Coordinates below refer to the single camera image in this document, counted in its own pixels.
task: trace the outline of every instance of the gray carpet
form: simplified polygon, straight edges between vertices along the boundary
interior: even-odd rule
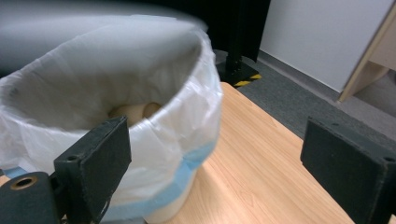
[[[396,143],[385,135],[350,117],[272,68],[262,63],[248,64],[258,70],[262,78],[238,90],[299,137],[304,138],[306,121],[310,116],[346,125],[379,145],[396,150]]]

